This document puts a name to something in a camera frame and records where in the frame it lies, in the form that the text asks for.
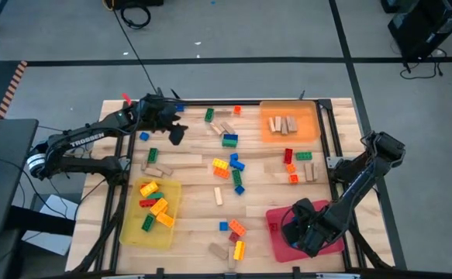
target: floor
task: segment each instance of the floor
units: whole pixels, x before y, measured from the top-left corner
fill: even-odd
[[[339,10],[347,53],[330,3]],[[392,16],[378,0],[166,0],[150,11],[147,28],[124,28],[166,94],[173,88],[183,98],[288,98],[306,90],[306,97],[354,98],[363,126],[407,146],[404,164],[386,177],[407,267],[452,272],[452,62],[441,65],[443,77],[407,81],[398,60],[358,59],[398,57],[386,27]],[[0,28],[0,64],[29,62],[7,118],[69,129],[95,121],[104,99],[150,91],[99,0],[8,0]],[[452,57],[452,35],[441,47]],[[413,71],[430,73],[432,64]],[[40,129],[36,141],[51,133]],[[83,181],[53,179],[63,194],[80,195]],[[40,193],[54,193],[48,182],[34,182]],[[32,189],[23,184],[29,204]],[[46,265],[49,274],[62,271],[63,257],[31,254],[25,277]]]

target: orange bin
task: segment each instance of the orange bin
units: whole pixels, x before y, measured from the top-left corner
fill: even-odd
[[[319,120],[314,101],[263,101],[260,103],[262,141],[264,143],[309,143],[320,137]],[[272,133],[269,118],[293,116],[298,131],[281,135]]]

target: wooden table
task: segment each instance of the wooden table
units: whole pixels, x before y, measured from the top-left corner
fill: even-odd
[[[364,148],[360,143],[361,133],[350,98],[332,99],[339,138],[345,157],[355,157]],[[102,119],[110,112],[122,107],[122,101],[104,101]],[[292,272],[298,266],[302,272],[343,271],[344,265],[340,253],[319,256],[313,259],[278,263],[274,259],[269,232],[265,221],[265,212],[271,208],[292,205],[301,198],[311,201],[330,200],[330,188],[324,165],[320,140],[314,143],[262,143],[259,130],[257,105],[245,105],[241,116],[232,116],[231,106],[215,106],[215,120],[227,121],[240,136],[237,148],[222,148],[220,138],[204,122],[207,107],[187,107],[181,124],[189,126],[179,146],[172,146],[168,134],[150,135],[147,142],[136,138],[133,165],[131,168],[129,193],[132,183],[143,176],[140,162],[151,147],[159,150],[158,163],[174,169],[171,179],[182,183],[182,198],[178,218],[174,227],[174,240],[169,250],[152,250],[133,246],[121,246],[119,249],[118,274],[154,274],[163,267],[166,274],[197,274],[227,272],[227,261],[220,260],[208,251],[208,245],[218,243],[224,248],[232,245],[228,240],[230,232],[220,232],[219,222],[237,219],[247,228],[242,238],[246,243],[244,260],[237,262],[238,273],[280,273]],[[329,129],[327,115],[323,114],[326,129]],[[328,132],[331,155],[335,156]],[[126,150],[129,137],[125,138],[123,150]],[[94,158],[103,158],[114,154],[116,139],[99,140],[93,149]],[[313,160],[319,166],[319,179],[314,183],[303,182],[296,186],[288,183],[288,173],[283,164],[285,148],[311,150]],[[224,180],[214,176],[212,160],[219,158],[229,161],[229,155],[237,152],[240,161],[246,167],[242,173],[243,195],[233,190],[231,179]],[[305,181],[303,162],[295,162],[300,181]],[[88,175],[85,182],[85,195],[98,182],[100,175]],[[214,199],[214,187],[220,186],[224,205],[217,206]],[[107,185],[102,184],[83,202],[79,209],[71,251],[66,270],[76,267],[97,240],[102,223],[103,208],[107,195]],[[114,198],[115,208],[119,193]],[[391,248],[388,242],[385,224],[377,197],[373,191],[362,200],[356,209],[360,231],[379,256],[388,264],[393,264]],[[357,266],[353,240],[347,234],[352,264]],[[109,267],[112,239],[105,249],[104,268]]]

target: yellow plastic tray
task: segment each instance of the yellow plastic tray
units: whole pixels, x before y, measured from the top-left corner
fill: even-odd
[[[174,220],[176,219],[179,201],[181,200],[181,183],[179,181],[154,179],[151,177],[138,178],[134,182],[133,190],[131,191],[131,199],[124,217],[119,241],[122,245],[169,249],[172,244],[175,223],[172,228],[168,228],[155,219],[149,232],[141,229],[147,214],[150,213],[150,208],[140,207],[140,200],[144,199],[140,193],[140,186],[151,181],[157,183],[158,191],[164,193],[164,198],[169,203],[167,215],[174,218]]]

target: plastic tray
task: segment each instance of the plastic tray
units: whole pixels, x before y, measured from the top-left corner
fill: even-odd
[[[324,205],[329,204],[329,202],[315,201],[312,204],[316,210],[320,210],[322,207],[324,207]],[[284,214],[286,214],[286,212],[291,208],[292,208],[291,206],[287,206],[284,208],[276,208],[268,210],[265,213],[265,217],[267,218],[267,229],[271,234],[272,249],[274,249],[275,260],[278,261],[279,263],[285,263],[288,261],[300,260],[309,257],[307,254],[291,248],[282,238],[281,235],[282,216],[284,216]],[[294,216],[295,215],[293,214],[293,212],[289,212],[288,215],[286,215],[285,222],[288,222],[288,220],[291,220]],[[275,231],[271,229],[271,226],[273,224],[275,224],[274,226],[277,226],[277,230]],[[341,252],[343,251],[343,249],[344,249],[343,239],[339,239],[333,245],[321,250],[319,252],[319,255]]]
[[[165,200],[169,203],[167,215],[176,219],[178,214],[179,201],[181,199],[181,183],[179,181],[171,181],[165,179],[154,179],[151,177],[138,178],[133,185],[129,206],[124,217],[122,232],[119,241],[123,245],[150,247],[158,249],[169,249],[172,244],[172,236],[174,234],[174,226],[166,227],[164,224],[155,220],[152,229],[145,232],[141,229],[150,208],[140,207],[140,200],[143,196],[140,193],[142,184],[155,181],[158,185],[158,191],[164,193]]]
[[[264,143],[309,143],[320,137],[319,120],[314,101],[262,101],[260,110]],[[295,117],[298,131],[285,136],[279,132],[272,133],[269,128],[269,118],[289,115]]]

